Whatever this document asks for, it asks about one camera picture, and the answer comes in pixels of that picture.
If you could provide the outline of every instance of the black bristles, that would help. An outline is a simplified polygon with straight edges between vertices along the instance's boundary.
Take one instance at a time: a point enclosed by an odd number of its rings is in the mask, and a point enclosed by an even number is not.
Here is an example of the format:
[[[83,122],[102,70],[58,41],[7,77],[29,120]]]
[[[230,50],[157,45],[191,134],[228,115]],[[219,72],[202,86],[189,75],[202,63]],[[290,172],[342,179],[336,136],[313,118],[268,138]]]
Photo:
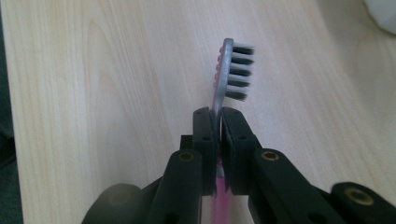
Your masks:
[[[245,99],[247,98],[246,94],[238,91],[226,91],[225,96],[239,101],[245,101]]]
[[[231,67],[230,74],[238,75],[238,76],[242,76],[242,77],[249,77],[251,75],[251,72],[246,69]]]
[[[234,81],[234,80],[228,80],[228,85],[230,86],[236,86],[236,87],[248,87],[250,83],[244,82],[244,81]]]
[[[233,46],[233,52],[242,54],[254,54],[254,49]]]
[[[247,64],[247,65],[249,65],[249,64],[253,64],[254,62],[253,62],[253,60],[250,60],[250,59],[234,58],[234,57],[232,57],[232,58],[231,58],[231,63],[240,63],[240,64]]]

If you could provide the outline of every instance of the wood grain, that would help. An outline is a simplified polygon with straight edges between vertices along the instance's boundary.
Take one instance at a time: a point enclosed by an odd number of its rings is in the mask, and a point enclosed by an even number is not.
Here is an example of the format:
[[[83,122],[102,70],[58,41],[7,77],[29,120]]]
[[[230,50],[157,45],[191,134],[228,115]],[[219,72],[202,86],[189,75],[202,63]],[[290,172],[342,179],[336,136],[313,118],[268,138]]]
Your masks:
[[[396,38],[361,1],[1,2],[25,223],[79,223],[162,175],[211,104],[223,38],[256,47],[241,110],[314,185],[396,204]],[[205,198],[203,223],[209,223]],[[234,198],[230,223],[252,223]]]

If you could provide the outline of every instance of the toothbrush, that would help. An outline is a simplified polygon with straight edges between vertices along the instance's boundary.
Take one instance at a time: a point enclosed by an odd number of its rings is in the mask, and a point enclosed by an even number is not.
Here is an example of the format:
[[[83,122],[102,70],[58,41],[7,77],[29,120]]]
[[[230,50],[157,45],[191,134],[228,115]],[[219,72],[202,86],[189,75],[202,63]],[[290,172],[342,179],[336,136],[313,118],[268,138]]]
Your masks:
[[[221,109],[224,97],[244,101],[247,98],[248,77],[251,75],[250,65],[253,64],[254,49],[248,45],[234,43],[231,38],[224,39],[219,50],[218,64],[215,74],[215,94],[211,115],[214,124],[214,134],[220,142]],[[228,198],[224,170],[218,154],[216,195],[212,196],[212,224],[226,224],[228,218]]]
[[[217,73],[215,74],[215,95],[212,104],[214,132],[220,139],[221,108],[224,97],[244,101],[247,98],[248,77],[251,75],[254,49],[251,46],[234,43],[231,38],[224,39],[219,50]]]

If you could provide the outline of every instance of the white object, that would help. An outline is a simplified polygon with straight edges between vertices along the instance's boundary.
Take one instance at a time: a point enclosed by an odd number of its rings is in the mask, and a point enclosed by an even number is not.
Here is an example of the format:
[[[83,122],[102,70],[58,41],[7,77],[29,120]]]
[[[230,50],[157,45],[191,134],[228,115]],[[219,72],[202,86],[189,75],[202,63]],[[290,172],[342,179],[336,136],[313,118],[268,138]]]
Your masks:
[[[364,0],[364,2],[376,23],[396,35],[396,0]]]

